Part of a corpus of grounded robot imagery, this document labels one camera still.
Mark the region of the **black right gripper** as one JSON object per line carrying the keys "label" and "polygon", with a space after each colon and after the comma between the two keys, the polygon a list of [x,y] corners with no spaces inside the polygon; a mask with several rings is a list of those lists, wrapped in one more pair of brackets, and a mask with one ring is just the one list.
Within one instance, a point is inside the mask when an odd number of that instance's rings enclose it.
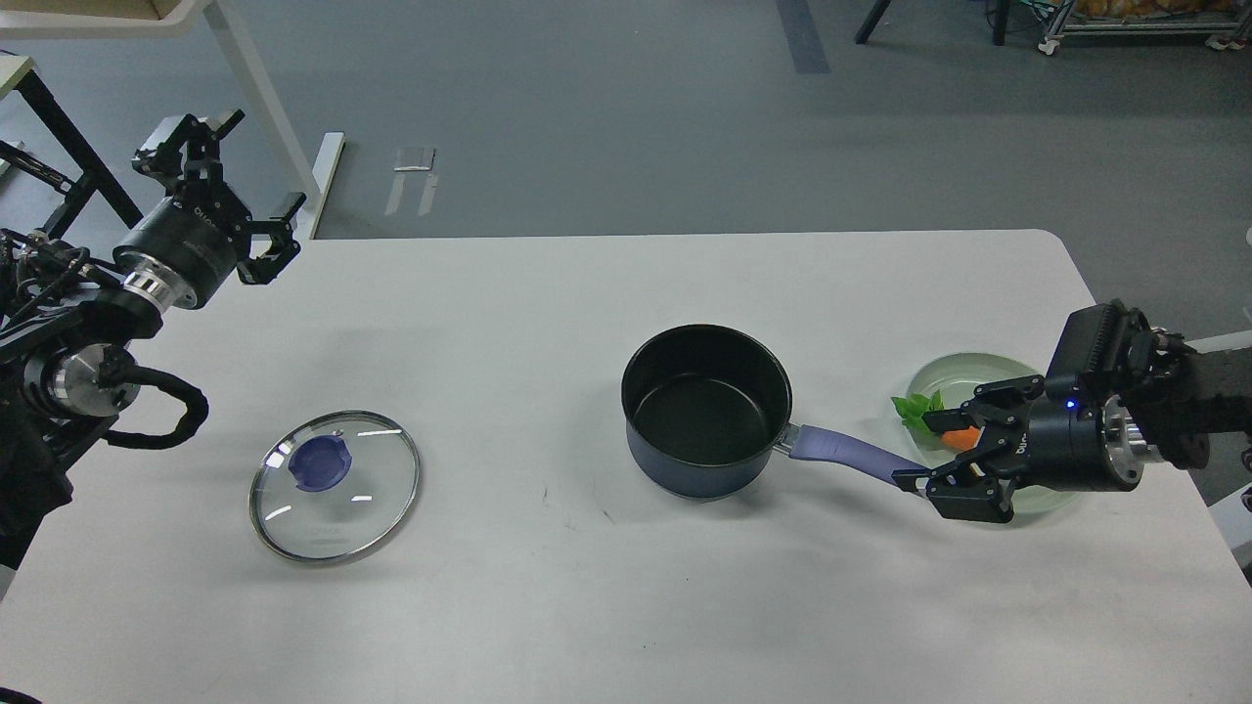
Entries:
{"label": "black right gripper", "polygon": [[[944,519],[1007,524],[1015,516],[1013,494],[1020,486],[1058,492],[1128,492],[1143,480],[1119,432],[1123,412],[1107,405],[1033,405],[1045,380],[1025,375],[977,385],[955,407],[921,412],[921,428],[957,458],[935,468],[894,468],[891,481],[926,499]],[[1012,447],[1024,440],[1024,460],[1007,452],[970,452],[978,447]]]}

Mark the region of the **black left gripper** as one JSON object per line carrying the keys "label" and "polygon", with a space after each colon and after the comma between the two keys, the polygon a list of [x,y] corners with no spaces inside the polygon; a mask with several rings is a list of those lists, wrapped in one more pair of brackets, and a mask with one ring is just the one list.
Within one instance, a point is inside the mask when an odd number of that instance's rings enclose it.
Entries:
{"label": "black left gripper", "polygon": [[[179,308],[205,307],[233,272],[243,286],[269,286],[300,253],[294,224],[304,192],[290,192],[278,212],[262,220],[250,219],[237,199],[178,199],[225,193],[220,144],[243,120],[242,109],[167,116],[131,157],[131,169],[160,183],[168,197],[121,238],[111,259],[128,271],[156,261],[180,277],[187,292],[175,303]],[[253,257],[255,236],[268,238],[269,246]]]}

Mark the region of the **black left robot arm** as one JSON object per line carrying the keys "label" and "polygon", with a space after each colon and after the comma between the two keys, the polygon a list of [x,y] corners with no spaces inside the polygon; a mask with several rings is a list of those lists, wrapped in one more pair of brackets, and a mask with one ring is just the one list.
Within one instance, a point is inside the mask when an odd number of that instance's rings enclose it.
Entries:
{"label": "black left robot arm", "polygon": [[3,230],[3,566],[18,570],[44,519],[71,504],[68,472],[95,443],[159,451],[207,421],[202,390],[138,365],[169,309],[202,309],[229,277],[268,286],[300,251],[305,195],[255,218],[224,177],[222,142],[245,119],[167,116],[133,169],[164,197],[111,261],[58,236]]}

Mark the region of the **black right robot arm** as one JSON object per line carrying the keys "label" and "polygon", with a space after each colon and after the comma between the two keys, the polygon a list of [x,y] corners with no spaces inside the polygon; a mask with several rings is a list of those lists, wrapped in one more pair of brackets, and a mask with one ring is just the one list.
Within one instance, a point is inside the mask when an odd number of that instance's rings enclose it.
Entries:
{"label": "black right robot arm", "polygon": [[1128,492],[1146,463],[1206,467],[1212,435],[1249,433],[1249,349],[1201,352],[1113,299],[1069,316],[1045,375],[989,380],[919,420],[977,442],[888,480],[945,519],[1007,524],[1024,487]]}

